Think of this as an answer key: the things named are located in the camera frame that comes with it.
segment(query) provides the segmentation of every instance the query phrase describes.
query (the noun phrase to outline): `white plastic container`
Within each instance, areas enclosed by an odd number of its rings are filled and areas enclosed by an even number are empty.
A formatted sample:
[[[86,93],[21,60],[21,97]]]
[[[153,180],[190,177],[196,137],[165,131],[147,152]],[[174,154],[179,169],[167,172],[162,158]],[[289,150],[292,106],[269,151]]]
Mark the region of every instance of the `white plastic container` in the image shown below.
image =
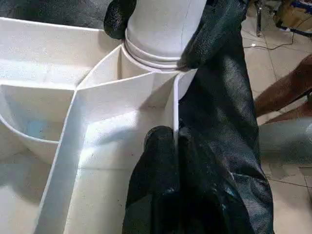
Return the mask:
[[[166,125],[177,140],[195,71],[142,65],[101,30],[0,30],[0,233],[121,233],[145,135]]]
[[[178,99],[194,74],[149,73],[77,90],[36,234],[121,233],[129,179],[145,135],[166,125],[177,139]]]

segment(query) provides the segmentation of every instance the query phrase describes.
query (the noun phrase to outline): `black mesh fabric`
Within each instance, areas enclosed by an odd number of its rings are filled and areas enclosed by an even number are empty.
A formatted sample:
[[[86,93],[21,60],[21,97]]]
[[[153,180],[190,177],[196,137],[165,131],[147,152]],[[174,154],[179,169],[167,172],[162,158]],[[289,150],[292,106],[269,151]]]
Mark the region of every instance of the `black mesh fabric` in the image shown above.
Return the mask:
[[[247,208],[254,232],[273,233],[272,193],[260,166],[258,126],[240,30],[198,69],[180,101],[179,117],[179,155],[196,153],[217,162],[230,175],[227,180]],[[199,164],[198,169],[205,167]]]

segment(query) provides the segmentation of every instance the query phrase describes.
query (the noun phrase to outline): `plastic divider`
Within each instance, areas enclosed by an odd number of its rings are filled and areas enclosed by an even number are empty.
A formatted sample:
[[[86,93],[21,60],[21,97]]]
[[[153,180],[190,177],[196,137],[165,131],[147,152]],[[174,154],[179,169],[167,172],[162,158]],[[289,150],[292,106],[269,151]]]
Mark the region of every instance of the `plastic divider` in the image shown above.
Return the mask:
[[[44,162],[52,163],[74,91],[0,86],[0,121]]]

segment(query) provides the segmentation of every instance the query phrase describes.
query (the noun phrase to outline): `black glove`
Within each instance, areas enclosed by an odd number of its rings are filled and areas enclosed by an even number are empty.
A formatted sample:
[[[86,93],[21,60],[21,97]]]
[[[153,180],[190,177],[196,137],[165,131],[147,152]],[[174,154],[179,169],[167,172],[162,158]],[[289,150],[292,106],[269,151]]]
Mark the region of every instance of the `black glove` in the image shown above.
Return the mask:
[[[199,68],[179,117],[178,157],[171,129],[147,136],[129,184],[124,233],[272,234],[273,199],[260,166],[240,30]]]

